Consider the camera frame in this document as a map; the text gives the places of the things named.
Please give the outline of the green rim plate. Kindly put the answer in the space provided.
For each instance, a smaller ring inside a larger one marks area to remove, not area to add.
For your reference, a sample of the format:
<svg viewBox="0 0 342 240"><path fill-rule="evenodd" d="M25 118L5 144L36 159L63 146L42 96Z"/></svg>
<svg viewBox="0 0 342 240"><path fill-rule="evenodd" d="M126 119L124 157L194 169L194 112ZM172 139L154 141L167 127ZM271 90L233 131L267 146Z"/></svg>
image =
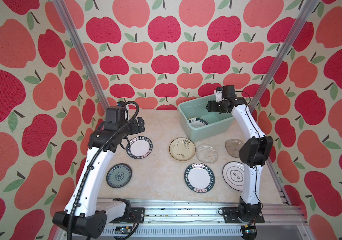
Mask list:
<svg viewBox="0 0 342 240"><path fill-rule="evenodd" d="M152 153L153 142L145 136L131 139L126 147L126 152L133 159L143 159Z"/></svg>
<svg viewBox="0 0 342 240"><path fill-rule="evenodd" d="M185 169L184 181L190 190L203 194L214 188L216 178L209 166L202 163L193 163Z"/></svg>
<svg viewBox="0 0 342 240"><path fill-rule="evenodd" d="M188 119L188 122L193 128L200 128L207 126L209 124L206 120L202 118L190 118Z"/></svg>

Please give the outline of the green rim plate back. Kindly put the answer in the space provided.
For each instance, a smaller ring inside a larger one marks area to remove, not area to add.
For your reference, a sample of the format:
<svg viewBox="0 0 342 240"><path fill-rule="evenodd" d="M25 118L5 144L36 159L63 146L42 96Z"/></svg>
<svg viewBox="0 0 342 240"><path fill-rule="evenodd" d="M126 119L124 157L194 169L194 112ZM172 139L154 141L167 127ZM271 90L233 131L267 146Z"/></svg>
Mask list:
<svg viewBox="0 0 342 240"><path fill-rule="evenodd" d="M190 118L188 119L188 122L193 128L200 128L207 126L209 124L206 120L202 118Z"/></svg>

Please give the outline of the green rim plate front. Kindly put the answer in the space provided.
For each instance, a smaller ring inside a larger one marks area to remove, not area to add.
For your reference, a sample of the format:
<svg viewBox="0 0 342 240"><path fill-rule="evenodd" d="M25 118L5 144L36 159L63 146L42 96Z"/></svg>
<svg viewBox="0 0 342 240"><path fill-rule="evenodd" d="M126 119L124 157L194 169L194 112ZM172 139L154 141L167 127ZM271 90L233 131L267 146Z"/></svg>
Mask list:
<svg viewBox="0 0 342 240"><path fill-rule="evenodd" d="M214 188L216 178L209 166L202 163L193 163L185 169L184 181L190 190L203 194Z"/></svg>

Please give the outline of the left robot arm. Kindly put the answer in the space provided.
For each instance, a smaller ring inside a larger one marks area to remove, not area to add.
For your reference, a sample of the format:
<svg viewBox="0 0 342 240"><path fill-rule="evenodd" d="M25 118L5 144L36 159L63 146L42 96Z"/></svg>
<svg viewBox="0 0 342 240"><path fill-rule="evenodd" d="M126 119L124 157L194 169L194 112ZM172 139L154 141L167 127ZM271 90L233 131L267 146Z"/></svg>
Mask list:
<svg viewBox="0 0 342 240"><path fill-rule="evenodd" d="M122 140L145 131L145 123L138 117L139 110L134 101L120 101L108 107L105 120L90 135L87 158L74 193L64 210L56 212L52 220L66 231L68 240L73 234L97 239L106 224L129 221L130 201L115 198L106 210L98 211L97 200L108 165Z"/></svg>

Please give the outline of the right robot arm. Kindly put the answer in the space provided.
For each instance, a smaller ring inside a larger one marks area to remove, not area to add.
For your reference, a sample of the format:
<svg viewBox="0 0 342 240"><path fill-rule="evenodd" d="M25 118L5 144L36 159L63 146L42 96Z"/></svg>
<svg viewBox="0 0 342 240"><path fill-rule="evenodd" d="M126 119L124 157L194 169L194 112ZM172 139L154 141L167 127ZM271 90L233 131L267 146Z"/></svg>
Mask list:
<svg viewBox="0 0 342 240"><path fill-rule="evenodd" d="M259 198L261 173L269 158L273 139L259 128L252 117L247 101L243 97L237 97L234 86L217 87L214 94L216 99L208 102L207 111L232 114L246 138L245 144L239 151L245 178L237 217L240 222L249 223L262 213L263 204Z"/></svg>

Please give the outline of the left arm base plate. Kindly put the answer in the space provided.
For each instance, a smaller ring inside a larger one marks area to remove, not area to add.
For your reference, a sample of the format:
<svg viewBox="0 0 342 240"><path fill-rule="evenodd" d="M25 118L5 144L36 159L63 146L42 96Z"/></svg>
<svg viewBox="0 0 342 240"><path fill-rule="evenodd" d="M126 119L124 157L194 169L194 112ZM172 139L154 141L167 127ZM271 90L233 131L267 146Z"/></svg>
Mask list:
<svg viewBox="0 0 342 240"><path fill-rule="evenodd" d="M125 214L122 217L111 221L111 223L134 223L135 221L138 221L140 224L143 224L144 216L145 208L131 208L128 214Z"/></svg>

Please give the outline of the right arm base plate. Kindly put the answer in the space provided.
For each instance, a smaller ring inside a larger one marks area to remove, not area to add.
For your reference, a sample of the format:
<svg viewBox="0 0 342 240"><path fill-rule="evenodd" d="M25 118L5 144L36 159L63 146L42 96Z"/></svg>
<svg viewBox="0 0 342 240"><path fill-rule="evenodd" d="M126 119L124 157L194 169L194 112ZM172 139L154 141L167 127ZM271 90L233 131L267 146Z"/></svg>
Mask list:
<svg viewBox="0 0 342 240"><path fill-rule="evenodd" d="M223 216L226 224L265 223L260 207L220 208L218 213Z"/></svg>

